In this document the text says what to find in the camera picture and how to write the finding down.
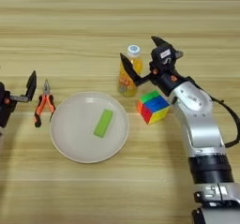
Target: yellow bottle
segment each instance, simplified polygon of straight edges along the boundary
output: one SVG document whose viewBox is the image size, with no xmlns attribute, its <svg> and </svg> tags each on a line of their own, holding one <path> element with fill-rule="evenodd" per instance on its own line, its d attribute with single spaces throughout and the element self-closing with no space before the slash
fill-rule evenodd
<svg viewBox="0 0 240 224">
<path fill-rule="evenodd" d="M 141 49 L 137 45 L 130 45 L 127 48 L 127 56 L 134 68 L 134 70 L 141 74 L 143 69 L 143 60 L 140 57 Z M 120 75 L 118 82 L 118 91 L 125 97 L 133 97 L 137 93 L 137 86 L 124 70 L 123 64 L 120 65 Z"/>
</svg>

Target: red handle pliers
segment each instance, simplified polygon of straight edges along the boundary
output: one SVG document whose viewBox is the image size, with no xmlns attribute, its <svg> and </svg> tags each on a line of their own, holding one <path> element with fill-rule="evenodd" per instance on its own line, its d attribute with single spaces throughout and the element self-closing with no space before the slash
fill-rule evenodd
<svg viewBox="0 0 240 224">
<path fill-rule="evenodd" d="M 40 119 L 40 115 L 44 109 L 44 106 L 46 104 L 46 102 L 49 105 L 49 109 L 51 112 L 51 118 L 55 112 L 55 106 L 53 103 L 53 95 L 50 94 L 50 86 L 49 86 L 49 82 L 46 79 L 44 86 L 43 86 L 43 94 L 41 96 L 39 96 L 39 103 L 37 105 L 36 111 L 35 111 L 35 127 L 41 127 L 41 119 Z"/>
</svg>

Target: rubik's cube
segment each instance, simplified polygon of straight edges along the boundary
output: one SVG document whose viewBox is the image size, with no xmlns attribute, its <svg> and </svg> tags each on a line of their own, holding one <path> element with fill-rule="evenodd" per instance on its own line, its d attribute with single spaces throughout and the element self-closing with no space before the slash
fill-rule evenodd
<svg viewBox="0 0 240 224">
<path fill-rule="evenodd" d="M 142 96 L 137 103 L 137 110 L 147 124 L 155 123 L 164 118 L 169 108 L 169 103 L 158 91 Z"/>
</svg>

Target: wood grain surface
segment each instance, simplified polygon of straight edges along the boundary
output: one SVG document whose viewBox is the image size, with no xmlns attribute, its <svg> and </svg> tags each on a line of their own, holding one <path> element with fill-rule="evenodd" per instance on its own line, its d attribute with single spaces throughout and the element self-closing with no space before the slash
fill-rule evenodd
<svg viewBox="0 0 240 224">
<path fill-rule="evenodd" d="M 147 73 L 150 36 L 185 52 L 177 68 L 240 114 L 240 0 L 0 0 L 0 81 L 25 91 L 33 69 L 37 92 L 8 122 L 0 156 L 2 224 L 190 224 L 197 205 L 177 121 L 148 127 L 136 97 L 116 91 L 119 53 L 142 47 Z M 48 110 L 42 128 L 33 113 L 48 78 L 55 104 L 83 91 L 105 92 L 126 108 L 130 133 L 124 148 L 98 164 L 72 162 L 53 147 Z M 226 141 L 235 127 L 216 106 Z M 240 182 L 240 146 L 228 150 Z"/>
</svg>

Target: green block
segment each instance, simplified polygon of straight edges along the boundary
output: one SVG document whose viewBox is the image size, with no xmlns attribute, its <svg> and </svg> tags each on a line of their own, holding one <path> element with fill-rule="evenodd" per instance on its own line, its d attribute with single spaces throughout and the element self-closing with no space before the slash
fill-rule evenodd
<svg viewBox="0 0 240 224">
<path fill-rule="evenodd" d="M 152 95 L 150 93 L 147 93 L 147 94 L 140 97 L 140 101 L 142 103 L 145 103 L 145 102 L 151 100 L 152 98 L 153 98 Z"/>
<path fill-rule="evenodd" d="M 159 94 L 158 91 L 153 91 L 153 92 L 151 92 L 151 95 L 152 95 L 153 98 L 160 96 L 160 94 Z"/>
<path fill-rule="evenodd" d="M 94 135 L 103 138 L 113 117 L 113 111 L 105 109 L 102 113 L 97 126 L 94 131 Z"/>
<path fill-rule="evenodd" d="M 159 96 L 160 96 L 160 94 L 158 93 L 158 91 L 153 91 L 151 93 L 147 93 L 147 94 L 141 96 L 140 101 L 142 103 L 145 103 L 145 102 L 147 102 L 155 97 L 159 97 Z"/>
</svg>

